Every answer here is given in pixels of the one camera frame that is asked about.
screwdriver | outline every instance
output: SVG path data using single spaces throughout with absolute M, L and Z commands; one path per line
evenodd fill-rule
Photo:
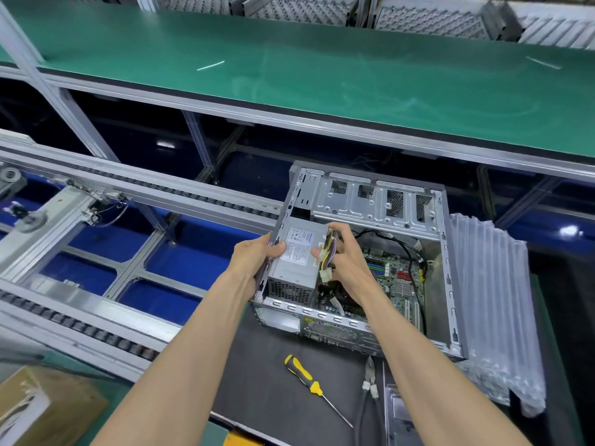
M 327 397 L 323 395 L 323 390 L 322 388 L 320 388 L 320 383 L 318 383 L 318 381 L 315 381 L 312 375 L 308 371 L 306 371 L 306 369 L 302 366 L 297 357 L 294 357 L 293 355 L 289 354 L 285 359 L 285 367 L 289 369 L 289 372 L 298 376 L 298 379 L 300 379 L 300 381 L 310 389 L 310 392 L 312 394 L 317 394 L 323 397 L 324 400 L 328 402 L 328 404 L 333 408 L 333 410 L 337 412 L 337 414 L 341 418 L 343 418 L 343 421 L 345 421 L 349 425 L 349 427 L 353 429 L 353 424 L 347 421 L 347 418 L 344 417 L 341 414 L 341 412 L 337 410 L 337 407 L 332 405 L 331 401 L 329 401 Z

forearm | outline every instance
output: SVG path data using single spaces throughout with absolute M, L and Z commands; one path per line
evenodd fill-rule
M 424 444 L 528 445 L 465 375 L 394 309 L 377 284 L 359 289 L 397 387 Z
M 196 446 L 223 374 L 249 279 L 223 273 L 92 446 Z

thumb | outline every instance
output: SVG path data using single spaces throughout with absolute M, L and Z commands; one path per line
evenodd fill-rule
M 277 244 L 273 246 L 265 246 L 265 255 L 267 257 L 276 258 L 285 252 L 285 241 L 279 241 Z

person's left hand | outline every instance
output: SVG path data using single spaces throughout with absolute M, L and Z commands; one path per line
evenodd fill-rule
M 254 295 L 256 282 L 251 277 L 254 277 L 264 260 L 269 257 L 278 257 L 285 251 L 284 241 L 270 246 L 268 243 L 270 238 L 271 233 L 267 233 L 260 238 L 237 243 L 233 249 L 227 270 L 240 278 L 250 277 L 243 291 L 243 298 L 246 300 Z

yellow and black screwdriver handle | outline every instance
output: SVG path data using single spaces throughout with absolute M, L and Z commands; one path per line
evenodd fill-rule
M 319 396 L 323 395 L 323 390 L 320 388 L 320 383 L 314 380 L 312 375 L 306 371 L 306 369 L 296 357 L 289 354 L 285 359 L 285 367 L 289 369 L 289 372 L 298 376 L 298 379 L 300 379 L 302 383 L 310 389 L 311 393 L 318 394 Z

